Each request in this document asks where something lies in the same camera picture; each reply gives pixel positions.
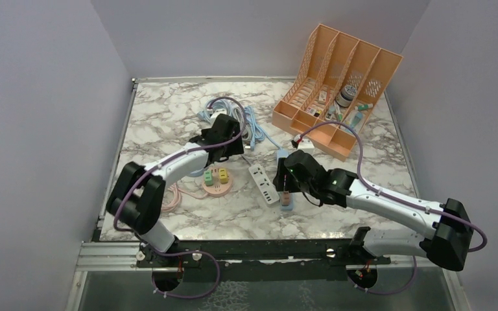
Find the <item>pink charger plug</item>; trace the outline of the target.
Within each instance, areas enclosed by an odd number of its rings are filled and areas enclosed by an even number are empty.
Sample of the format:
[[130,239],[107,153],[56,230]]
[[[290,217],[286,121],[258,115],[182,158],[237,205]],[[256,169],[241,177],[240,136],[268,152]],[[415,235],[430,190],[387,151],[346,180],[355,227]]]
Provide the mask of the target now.
[[282,192],[280,194],[280,204],[282,207],[288,207],[291,204],[291,193]]

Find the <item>yellow charger plug back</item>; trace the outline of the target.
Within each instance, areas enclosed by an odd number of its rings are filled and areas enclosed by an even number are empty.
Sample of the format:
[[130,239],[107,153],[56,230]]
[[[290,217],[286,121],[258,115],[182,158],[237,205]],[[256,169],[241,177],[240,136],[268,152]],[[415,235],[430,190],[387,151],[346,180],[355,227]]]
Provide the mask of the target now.
[[221,184],[227,184],[229,182],[228,171],[225,168],[218,169],[218,177]]

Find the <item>green charger plug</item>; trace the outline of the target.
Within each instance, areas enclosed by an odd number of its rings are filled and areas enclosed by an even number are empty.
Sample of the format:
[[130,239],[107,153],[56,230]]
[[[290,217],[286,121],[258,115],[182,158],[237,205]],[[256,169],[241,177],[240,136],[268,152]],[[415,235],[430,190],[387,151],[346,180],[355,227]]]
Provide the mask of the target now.
[[214,184],[212,170],[206,170],[203,174],[204,184],[207,187],[211,187]]

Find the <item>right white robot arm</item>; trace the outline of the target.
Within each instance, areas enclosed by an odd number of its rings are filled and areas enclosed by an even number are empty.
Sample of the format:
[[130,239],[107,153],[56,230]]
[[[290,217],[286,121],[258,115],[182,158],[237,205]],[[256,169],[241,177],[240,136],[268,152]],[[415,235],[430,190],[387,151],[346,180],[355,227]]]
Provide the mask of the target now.
[[463,203],[449,198],[434,202],[412,198],[371,184],[355,172],[326,169],[311,154],[297,150],[278,161],[273,185],[279,192],[300,192],[319,205],[338,205],[401,224],[402,229],[367,229],[348,246],[353,262],[365,263],[383,255],[424,257],[435,265],[462,271],[479,231]]

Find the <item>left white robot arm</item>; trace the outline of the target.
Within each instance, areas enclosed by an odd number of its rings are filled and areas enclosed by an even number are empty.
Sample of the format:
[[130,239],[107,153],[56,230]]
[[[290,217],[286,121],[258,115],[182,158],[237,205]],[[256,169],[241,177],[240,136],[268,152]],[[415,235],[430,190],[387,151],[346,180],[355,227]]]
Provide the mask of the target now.
[[106,202],[106,211],[150,244],[159,264],[170,266],[177,260],[178,249],[176,237],[160,222],[165,191],[195,171],[243,154],[242,131],[239,121],[220,114],[210,128],[173,154],[147,165],[127,163]]

